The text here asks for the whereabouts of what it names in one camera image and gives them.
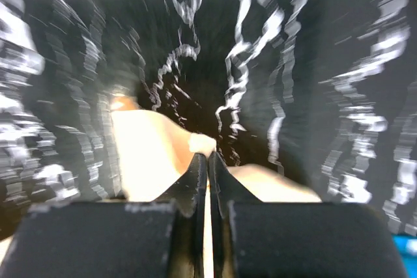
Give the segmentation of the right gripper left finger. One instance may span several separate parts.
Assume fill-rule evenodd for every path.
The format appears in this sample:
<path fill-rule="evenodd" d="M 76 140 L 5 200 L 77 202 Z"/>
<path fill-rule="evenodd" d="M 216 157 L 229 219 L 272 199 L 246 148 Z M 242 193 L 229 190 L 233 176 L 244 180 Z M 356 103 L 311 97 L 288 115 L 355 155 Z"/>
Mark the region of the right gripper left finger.
<path fill-rule="evenodd" d="M 202 277 L 206 159 L 152 202 L 39 204 L 1 263 L 2 277 Z"/>

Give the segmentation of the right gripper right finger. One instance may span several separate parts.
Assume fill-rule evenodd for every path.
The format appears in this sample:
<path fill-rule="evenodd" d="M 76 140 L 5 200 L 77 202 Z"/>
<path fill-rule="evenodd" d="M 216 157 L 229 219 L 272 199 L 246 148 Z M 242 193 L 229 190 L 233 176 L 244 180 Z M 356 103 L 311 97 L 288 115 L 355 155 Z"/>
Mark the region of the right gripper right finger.
<path fill-rule="evenodd" d="M 215 277 L 409 277 L 364 204 L 263 202 L 219 154 L 208 161 Z"/>

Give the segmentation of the peach t shirt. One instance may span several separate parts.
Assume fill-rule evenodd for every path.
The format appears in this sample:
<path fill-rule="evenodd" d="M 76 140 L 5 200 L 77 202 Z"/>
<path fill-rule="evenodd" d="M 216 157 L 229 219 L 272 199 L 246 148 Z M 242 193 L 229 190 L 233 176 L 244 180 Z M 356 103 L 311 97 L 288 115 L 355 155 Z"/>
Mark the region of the peach t shirt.
<path fill-rule="evenodd" d="M 192 133 L 170 118 L 141 109 L 128 96 L 111 102 L 113 133 L 119 154 L 122 191 L 130 201 L 151 201 L 188 169 L 196 153 L 209 157 L 216 140 Z M 228 167 L 228 171 L 265 202 L 320 202 L 306 186 L 260 165 Z"/>

